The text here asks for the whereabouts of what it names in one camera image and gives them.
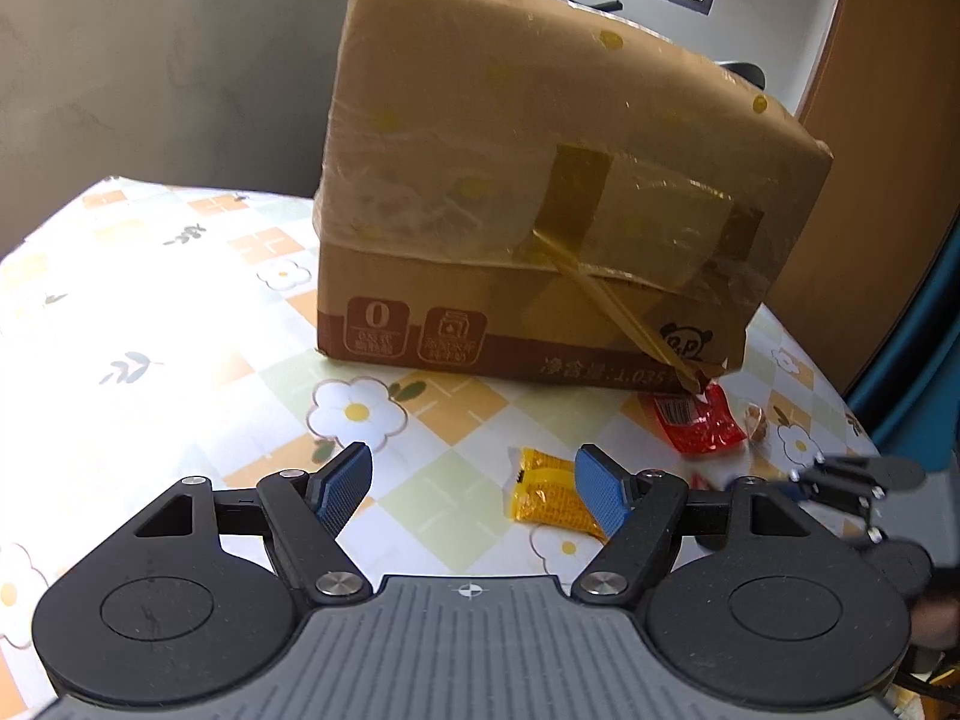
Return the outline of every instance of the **blue gripper pad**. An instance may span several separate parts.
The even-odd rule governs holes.
[[[577,494],[609,538],[631,512],[624,485],[630,474],[601,449],[585,443],[574,458],[573,478]]]
[[[361,442],[354,442],[310,478],[306,501],[332,538],[350,519],[373,481],[373,455]]]

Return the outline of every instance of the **circular cover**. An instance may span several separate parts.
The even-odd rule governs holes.
[[[114,706],[174,704],[256,674],[294,622],[286,587],[255,563],[141,548],[94,552],[54,584],[37,606],[34,642],[61,692]]]
[[[640,610],[656,654],[759,709],[836,706],[882,685],[909,639],[904,600],[839,541],[808,538],[752,536],[668,575]]]
[[[213,614],[213,596],[202,584],[176,577],[128,581],[107,595],[104,623],[137,641],[165,641],[197,630]]]

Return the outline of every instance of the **table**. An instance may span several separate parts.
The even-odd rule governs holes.
[[[649,397],[325,359],[311,207],[112,177],[0,265],[0,720],[53,696],[30,642],[46,586],[184,476],[250,487],[366,440],[373,486],[339,542],[374,586],[546,572],[568,587],[599,543],[507,518],[520,447],[572,459],[595,442],[630,470],[712,485],[781,476],[818,450],[875,452],[765,308],[721,383],[738,418],[767,410],[767,437],[699,463],[668,444]],[[345,418],[344,403],[363,408]],[[682,560],[699,554],[688,541]],[[258,539],[224,546],[266,563]]]

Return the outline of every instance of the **barcode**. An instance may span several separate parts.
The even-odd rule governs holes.
[[[692,425],[698,416],[693,401],[685,397],[659,397],[656,408],[668,425]]]

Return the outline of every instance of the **person's hand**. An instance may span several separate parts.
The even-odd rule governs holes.
[[[949,650],[960,642],[960,597],[925,595],[910,613],[910,643]]]

